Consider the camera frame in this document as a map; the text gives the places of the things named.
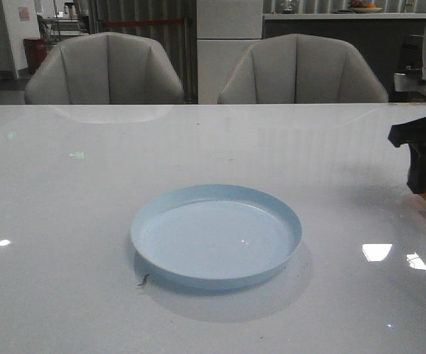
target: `kettle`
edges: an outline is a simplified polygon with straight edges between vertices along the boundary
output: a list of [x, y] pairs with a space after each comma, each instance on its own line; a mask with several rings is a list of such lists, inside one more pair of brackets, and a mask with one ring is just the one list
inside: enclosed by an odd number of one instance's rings
[[64, 3], [64, 13], [68, 13], [70, 19], [73, 19], [75, 17], [74, 3], [73, 2], [65, 2]]

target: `red rope barrier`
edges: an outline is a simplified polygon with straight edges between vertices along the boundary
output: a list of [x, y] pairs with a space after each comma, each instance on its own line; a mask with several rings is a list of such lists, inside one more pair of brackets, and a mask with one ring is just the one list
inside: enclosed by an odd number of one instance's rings
[[149, 21], [118, 21], [103, 22], [106, 27], [141, 27], [141, 26], [160, 26], [166, 24], [182, 24], [183, 18], [174, 18], [172, 20], [149, 20]]

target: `plate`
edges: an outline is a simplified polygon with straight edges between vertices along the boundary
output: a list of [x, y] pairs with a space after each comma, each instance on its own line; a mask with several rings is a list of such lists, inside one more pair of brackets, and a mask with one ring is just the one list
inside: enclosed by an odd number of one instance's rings
[[279, 273], [301, 240], [301, 224], [287, 204], [267, 193], [207, 184], [174, 190], [143, 206], [131, 239], [169, 280], [232, 289]]
[[352, 11], [356, 13], [377, 13], [382, 8], [381, 7], [350, 7]]

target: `red trash can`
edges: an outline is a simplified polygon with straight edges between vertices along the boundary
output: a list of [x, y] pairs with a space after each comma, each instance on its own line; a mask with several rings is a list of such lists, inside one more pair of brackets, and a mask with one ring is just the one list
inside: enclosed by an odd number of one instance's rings
[[46, 43], [42, 38], [25, 38], [23, 40], [24, 52], [27, 55], [28, 69], [34, 74], [47, 56]]

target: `chair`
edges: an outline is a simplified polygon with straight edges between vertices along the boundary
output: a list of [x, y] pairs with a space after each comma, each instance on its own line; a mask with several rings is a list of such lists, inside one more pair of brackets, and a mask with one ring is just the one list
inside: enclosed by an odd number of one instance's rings
[[180, 104], [183, 97], [159, 42], [116, 32], [60, 42], [25, 90], [31, 105]]
[[351, 44], [283, 35], [245, 48], [220, 92], [220, 104], [386, 103], [388, 95]]

